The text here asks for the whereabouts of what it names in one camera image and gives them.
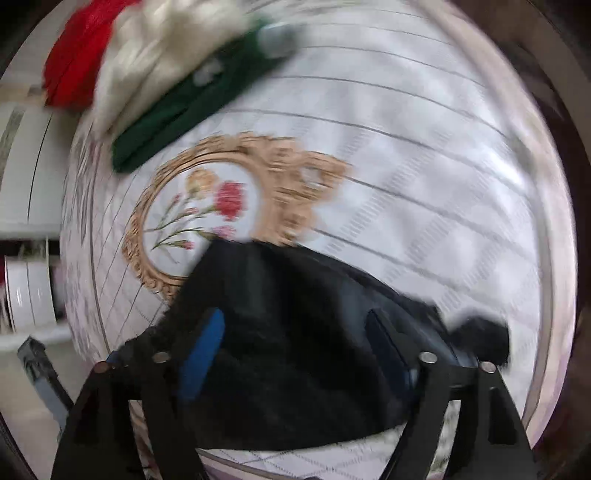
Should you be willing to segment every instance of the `metal screw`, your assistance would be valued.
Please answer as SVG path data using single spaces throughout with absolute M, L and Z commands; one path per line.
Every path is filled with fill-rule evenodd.
M 157 352 L 152 355 L 152 361 L 155 364 L 163 364 L 170 360 L 170 354 L 168 352 Z
M 495 364 L 490 362 L 480 362 L 480 368 L 488 374 L 493 374 L 496 372 Z
M 437 363 L 437 355 L 431 352 L 421 352 L 418 359 L 424 364 L 435 364 Z
M 107 370 L 110 370 L 111 366 L 107 362 L 98 362 L 92 369 L 94 370 L 95 374 L 103 374 Z

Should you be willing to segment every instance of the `orange flower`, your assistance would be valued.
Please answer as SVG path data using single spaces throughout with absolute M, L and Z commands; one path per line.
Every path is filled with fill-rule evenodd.
M 199 200 L 204 199 L 205 196 L 213 190 L 213 187 L 218 180 L 217 175 L 211 170 L 207 170 L 206 168 L 196 168 L 187 177 L 187 193 L 190 197 Z

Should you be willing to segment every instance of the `green fabric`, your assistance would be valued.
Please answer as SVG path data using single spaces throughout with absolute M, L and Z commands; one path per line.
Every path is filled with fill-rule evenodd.
M 113 143 L 113 169 L 130 172 L 195 125 L 234 100 L 257 78 L 282 59 L 268 59 L 260 51 L 256 34 L 266 24 L 221 48 L 215 57 L 223 71 L 210 83 L 196 86 L 193 74 L 166 93 Z

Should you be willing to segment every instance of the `red cloth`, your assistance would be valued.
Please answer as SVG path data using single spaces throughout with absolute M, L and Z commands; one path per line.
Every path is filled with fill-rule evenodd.
M 111 25 L 125 7 L 138 2 L 93 0 L 70 17 L 45 63 L 47 105 L 84 109 L 92 104 Z

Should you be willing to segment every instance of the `red flower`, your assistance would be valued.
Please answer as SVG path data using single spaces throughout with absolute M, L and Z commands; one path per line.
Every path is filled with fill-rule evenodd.
M 226 220 L 236 220 L 242 213 L 242 183 L 225 181 L 216 193 L 215 208 Z

